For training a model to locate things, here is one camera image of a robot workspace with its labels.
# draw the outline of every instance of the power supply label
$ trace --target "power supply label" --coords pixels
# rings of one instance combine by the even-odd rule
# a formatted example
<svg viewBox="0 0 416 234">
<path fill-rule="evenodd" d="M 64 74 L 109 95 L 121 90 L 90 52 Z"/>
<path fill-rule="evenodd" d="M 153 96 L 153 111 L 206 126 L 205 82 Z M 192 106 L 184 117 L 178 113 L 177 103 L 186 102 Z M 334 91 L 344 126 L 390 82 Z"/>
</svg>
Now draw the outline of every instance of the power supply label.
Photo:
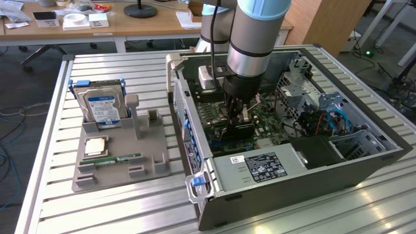
<svg viewBox="0 0 416 234">
<path fill-rule="evenodd" d="M 90 112 L 100 125 L 114 124 L 120 121 L 118 110 L 113 107 L 114 102 L 113 96 L 88 98 Z"/>
<path fill-rule="evenodd" d="M 253 180 L 257 183 L 286 176 L 286 171 L 274 152 L 253 157 L 246 157 L 245 164 L 248 166 Z"/>
</svg>

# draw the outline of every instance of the black lamp base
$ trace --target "black lamp base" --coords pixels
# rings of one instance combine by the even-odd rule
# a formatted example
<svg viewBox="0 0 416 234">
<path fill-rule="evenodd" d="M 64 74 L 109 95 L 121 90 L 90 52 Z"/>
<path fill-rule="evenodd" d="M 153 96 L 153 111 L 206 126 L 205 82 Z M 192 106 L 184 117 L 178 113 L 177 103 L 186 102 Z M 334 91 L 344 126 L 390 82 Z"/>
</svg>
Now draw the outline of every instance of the black lamp base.
<svg viewBox="0 0 416 234">
<path fill-rule="evenodd" d="M 157 9 L 149 5 L 141 5 L 141 9 L 138 9 L 137 4 L 129 5 L 124 8 L 124 13 L 134 18 L 149 18 L 157 14 Z"/>
</svg>

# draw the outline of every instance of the robotic arm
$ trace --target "robotic arm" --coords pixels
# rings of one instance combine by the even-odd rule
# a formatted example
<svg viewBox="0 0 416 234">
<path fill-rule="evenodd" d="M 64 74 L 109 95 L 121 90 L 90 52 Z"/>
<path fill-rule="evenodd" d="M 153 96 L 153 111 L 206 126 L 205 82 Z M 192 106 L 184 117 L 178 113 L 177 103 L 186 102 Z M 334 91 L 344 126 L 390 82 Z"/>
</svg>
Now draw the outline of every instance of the robotic arm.
<svg viewBox="0 0 416 234">
<path fill-rule="evenodd" d="M 214 68 L 213 82 L 221 78 L 228 110 L 226 129 L 246 122 L 249 102 L 254 98 L 265 72 L 278 29 L 290 0 L 204 0 L 201 40 L 210 41 L 213 9 L 214 45 L 229 42 L 226 68 Z"/>
</svg>

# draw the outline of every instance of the metal slat table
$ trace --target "metal slat table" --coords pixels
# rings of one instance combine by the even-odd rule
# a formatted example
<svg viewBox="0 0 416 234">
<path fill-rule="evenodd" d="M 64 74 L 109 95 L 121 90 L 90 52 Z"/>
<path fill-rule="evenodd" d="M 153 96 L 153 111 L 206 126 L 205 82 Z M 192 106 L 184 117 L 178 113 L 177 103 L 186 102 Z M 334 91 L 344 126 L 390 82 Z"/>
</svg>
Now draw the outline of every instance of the metal slat table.
<svg viewBox="0 0 416 234">
<path fill-rule="evenodd" d="M 318 48 L 304 46 L 404 139 L 416 146 L 416 127 Z M 184 51 L 76 56 L 62 61 L 16 233 L 197 234 L 184 185 L 182 163 L 165 95 L 165 55 Z M 325 91 L 332 84 L 317 71 Z M 172 175 L 108 189 L 73 193 L 72 176 L 81 111 L 68 80 L 122 77 L 138 94 L 138 114 L 157 108 Z M 356 187 L 232 223 L 204 234 L 416 232 L 416 150 Z"/>
</svg>

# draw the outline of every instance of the green circuit board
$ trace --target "green circuit board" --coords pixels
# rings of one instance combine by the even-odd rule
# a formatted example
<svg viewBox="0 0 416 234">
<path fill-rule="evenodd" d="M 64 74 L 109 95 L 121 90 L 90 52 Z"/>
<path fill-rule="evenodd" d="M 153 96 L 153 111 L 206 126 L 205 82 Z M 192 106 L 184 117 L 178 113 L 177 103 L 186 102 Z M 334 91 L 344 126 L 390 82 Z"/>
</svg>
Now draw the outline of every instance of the green circuit board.
<svg viewBox="0 0 416 234">
<path fill-rule="evenodd" d="M 254 128 L 252 136 L 242 140 L 221 141 L 221 131 L 226 122 L 226 109 L 224 102 L 196 103 L 196 109 L 201 120 L 205 136 L 213 156 L 236 154 L 258 148 L 270 147 L 284 143 L 289 136 L 282 129 L 281 121 L 270 108 L 270 101 L 260 97 L 248 114 Z"/>
</svg>

